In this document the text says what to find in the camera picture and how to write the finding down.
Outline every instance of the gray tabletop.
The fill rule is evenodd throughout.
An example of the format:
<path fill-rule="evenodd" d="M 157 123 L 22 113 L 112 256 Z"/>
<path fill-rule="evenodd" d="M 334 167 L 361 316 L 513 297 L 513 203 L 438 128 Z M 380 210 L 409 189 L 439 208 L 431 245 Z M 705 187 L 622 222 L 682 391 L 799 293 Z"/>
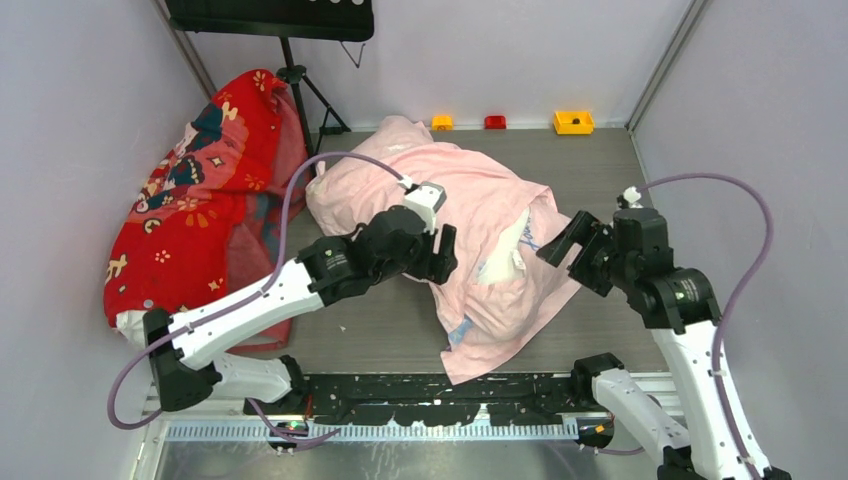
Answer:
<path fill-rule="evenodd" d="M 328 137 L 321 150 L 350 150 L 367 136 Z M 585 209 L 609 220 L 616 196 L 643 181 L 623 129 L 599 129 L 587 137 L 557 136 L 548 130 L 469 130 L 434 136 L 486 153 L 521 177 L 549 185 L 560 212 L 569 216 Z M 304 211 L 290 225 L 288 255 L 320 235 Z M 430 373 L 443 371 L 439 352 L 446 346 L 429 288 L 394 278 L 364 297 L 299 317 L 284 353 L 295 357 L 305 372 Z M 574 360 L 607 351 L 632 371 L 666 369 L 622 295 L 604 299 L 583 289 L 499 371 L 567 371 Z"/>

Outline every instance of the pink cloth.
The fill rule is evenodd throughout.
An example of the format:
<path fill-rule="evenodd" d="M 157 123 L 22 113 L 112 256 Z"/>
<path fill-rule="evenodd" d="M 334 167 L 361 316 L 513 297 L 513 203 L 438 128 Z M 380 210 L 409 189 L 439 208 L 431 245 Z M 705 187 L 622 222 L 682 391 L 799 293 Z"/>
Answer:
<path fill-rule="evenodd" d="M 569 221 L 557 212 L 550 188 L 522 180 L 482 153 L 433 143 L 423 125 L 398 117 L 384 121 L 354 151 L 376 156 L 415 182 L 433 182 L 447 192 L 438 221 L 457 227 L 459 266 L 446 284 L 430 288 L 448 333 L 450 348 L 441 356 L 453 383 L 488 373 L 512 358 L 578 290 L 579 284 L 568 278 L 565 268 L 575 251 L 569 252 L 560 268 L 534 254 Z M 319 174 L 306 195 L 322 231 L 339 235 L 401 203 L 403 191 L 381 169 L 344 159 Z M 477 273 L 500 233 L 528 208 L 530 216 L 516 245 L 523 275 L 493 285 L 479 284 Z"/>

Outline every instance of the yellow container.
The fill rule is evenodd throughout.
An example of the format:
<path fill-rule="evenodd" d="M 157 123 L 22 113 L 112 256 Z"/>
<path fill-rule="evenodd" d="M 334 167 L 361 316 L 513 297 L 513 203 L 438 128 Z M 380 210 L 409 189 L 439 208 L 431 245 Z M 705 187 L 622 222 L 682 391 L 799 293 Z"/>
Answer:
<path fill-rule="evenodd" d="M 453 130 L 453 119 L 450 115 L 436 115 L 430 124 L 430 130 Z"/>
<path fill-rule="evenodd" d="M 554 112 L 554 128 L 559 135 L 588 135 L 595 121 L 589 112 Z"/>

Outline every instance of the purple cable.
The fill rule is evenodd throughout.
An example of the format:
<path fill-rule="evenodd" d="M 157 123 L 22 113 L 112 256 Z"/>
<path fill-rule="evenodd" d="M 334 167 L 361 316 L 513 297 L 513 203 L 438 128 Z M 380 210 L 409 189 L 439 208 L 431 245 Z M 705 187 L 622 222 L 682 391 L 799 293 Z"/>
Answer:
<path fill-rule="evenodd" d="M 683 175 L 673 175 L 670 177 L 661 178 L 659 180 L 646 183 L 641 187 L 637 187 L 637 190 L 640 192 L 644 192 L 650 188 L 663 185 L 666 183 L 676 182 L 678 180 L 690 180 L 695 178 L 708 178 L 712 180 L 720 180 L 722 182 L 727 182 L 737 187 L 741 188 L 748 192 L 754 200 L 756 200 L 757 204 L 760 206 L 760 210 L 763 212 L 763 217 L 766 222 L 766 235 L 763 240 L 763 246 L 760 249 L 759 255 L 754 260 L 754 263 L 748 268 L 745 272 L 745 275 L 742 275 L 742 278 L 739 280 L 739 283 L 736 284 L 736 287 L 733 289 L 733 292 L 730 294 L 730 298 L 727 300 L 727 304 L 724 306 L 724 315 L 721 317 L 721 321 L 716 327 L 715 337 L 713 337 L 713 345 L 712 345 L 712 369 L 713 371 L 721 371 L 721 344 L 724 341 L 724 335 L 727 331 L 727 326 L 730 324 L 730 316 L 736 308 L 736 303 L 739 300 L 739 296 L 742 294 L 742 291 L 748 285 L 748 282 L 751 281 L 751 278 L 757 273 L 757 270 L 763 265 L 765 262 L 766 256 L 768 256 L 769 251 L 771 250 L 772 240 L 774 239 L 774 220 L 772 219 L 771 209 L 769 209 L 768 204 L 765 199 L 759 192 L 754 190 L 754 188 L 747 183 L 739 180 L 737 178 L 721 175 L 717 173 L 686 173 Z M 736 417 L 733 415 L 733 409 L 730 407 L 730 399 L 727 396 L 727 387 L 724 385 L 724 378 L 721 375 L 713 375 L 713 379 L 715 379 L 716 390 L 718 391 L 719 402 L 721 403 L 721 409 L 724 412 L 724 416 L 727 419 L 727 426 L 730 429 L 730 435 L 733 437 L 733 442 L 736 444 L 736 448 L 739 450 L 739 453 L 743 458 L 750 457 L 750 453 L 748 452 L 748 448 L 745 446 L 745 441 L 742 439 L 742 432 L 739 431 L 739 426 L 736 424 Z M 751 477 L 756 480 L 761 480 L 760 472 L 757 471 L 757 468 L 749 462 L 745 462 L 745 465 L 748 468 L 748 472 L 751 474 Z"/>
<path fill-rule="evenodd" d="M 398 173 L 395 169 L 393 169 L 392 167 L 380 162 L 377 159 L 371 158 L 369 156 L 361 155 L 361 154 L 353 153 L 353 152 L 327 152 L 327 153 L 322 153 L 322 154 L 319 154 L 319 155 L 316 155 L 316 156 L 310 158 L 309 160 L 304 162 L 300 167 L 298 167 L 298 169 L 295 170 L 294 174 L 292 175 L 292 178 L 289 181 L 289 185 L 296 185 L 298 179 L 300 179 L 300 176 L 303 175 L 303 172 L 305 172 L 306 169 L 309 168 L 311 165 L 313 165 L 317 162 L 320 162 L 322 160 L 328 160 L 328 159 L 332 159 L 332 158 L 345 158 L 345 157 L 356 158 L 358 160 L 362 160 L 362 161 L 371 163 L 371 164 L 376 165 L 376 166 L 382 168 L 383 170 L 387 171 L 388 173 L 390 173 L 392 176 L 394 176 L 398 180 L 403 180 L 403 175 Z M 161 409 L 156 410 L 155 412 L 150 414 L 148 417 L 143 418 L 140 421 L 135 422 L 135 423 L 125 423 L 118 418 L 118 415 L 115 412 L 115 403 L 116 403 L 116 400 L 117 400 L 117 397 L 118 397 L 118 390 L 121 388 L 121 384 L 127 378 L 127 375 L 130 373 L 130 371 L 136 365 L 138 365 L 142 360 L 147 358 L 147 356 L 151 352 L 156 350 L 157 348 L 159 348 L 162 345 L 172 341 L 173 339 L 179 337 L 180 335 L 188 332 L 189 327 L 191 327 L 192 329 L 196 329 L 196 328 L 203 326 L 203 325 L 205 325 L 205 324 L 207 324 L 207 323 L 209 323 L 213 320 L 221 318 L 222 316 L 224 316 L 228 313 L 234 312 L 234 311 L 238 310 L 239 308 L 247 305 L 248 303 L 256 300 L 257 298 L 261 297 L 274 284 L 274 282 L 277 281 L 277 278 L 279 278 L 280 274 L 282 273 L 283 265 L 285 264 L 286 232 L 287 232 L 287 227 L 288 227 L 287 220 L 288 220 L 288 216 L 289 216 L 289 209 L 291 208 L 292 192 L 294 192 L 294 189 L 292 189 L 292 188 L 286 189 L 285 197 L 283 197 L 283 207 L 282 207 L 282 212 L 281 212 L 281 216 L 280 216 L 280 249 L 279 249 L 279 254 L 277 256 L 277 265 L 274 267 L 274 272 L 271 274 L 268 281 L 265 282 L 265 284 L 262 285 L 262 288 L 259 291 L 257 291 L 256 293 L 254 293 L 253 295 L 251 295 L 251 296 L 249 296 L 249 297 L 247 297 L 247 298 L 245 298 L 245 299 L 243 299 L 239 302 L 236 302 L 233 305 L 230 305 L 229 307 L 224 308 L 224 309 L 222 309 L 222 310 L 220 310 L 216 313 L 211 313 L 211 314 L 209 314 L 205 317 L 202 317 L 202 318 L 196 320 L 195 322 L 193 322 L 189 325 L 181 327 L 181 328 L 163 336 L 162 338 L 160 338 L 160 339 L 156 340 L 155 342 L 151 343 L 150 345 L 148 345 L 147 348 L 145 348 L 144 350 L 139 352 L 135 357 L 133 357 L 133 359 L 130 360 L 130 362 L 123 369 L 121 369 L 121 371 L 118 373 L 118 376 L 115 378 L 114 383 L 112 383 L 112 387 L 109 389 L 109 397 L 106 400 L 106 414 L 109 417 L 109 421 L 112 423 L 112 425 L 114 425 L 117 428 L 120 428 L 121 430 L 134 430 L 136 428 L 140 428 L 140 427 L 147 425 L 148 423 L 155 420 L 156 417 L 158 417 L 160 414 L 162 414 Z M 310 439 L 308 441 L 303 441 L 302 439 L 290 437 L 290 436 L 286 435 L 285 433 L 283 433 L 281 430 L 274 427 L 274 425 L 271 424 L 271 421 L 268 420 L 268 417 L 259 408 L 259 405 L 253 399 L 247 399 L 247 400 L 248 400 L 248 402 L 251 403 L 253 408 L 256 410 L 256 414 L 259 415 L 259 418 L 262 419 L 262 422 L 265 423 L 265 425 L 270 428 L 271 432 L 274 435 L 282 438 L 283 440 L 285 440 L 287 442 L 295 443 L 295 444 L 298 444 L 298 445 L 303 445 L 303 447 L 300 447 L 300 446 L 298 447 L 298 451 L 309 450 L 310 448 L 317 447 L 324 440 L 326 440 L 327 438 L 338 433 L 338 430 L 336 430 L 336 431 L 330 432 L 326 435 L 323 435 L 321 437 Z"/>

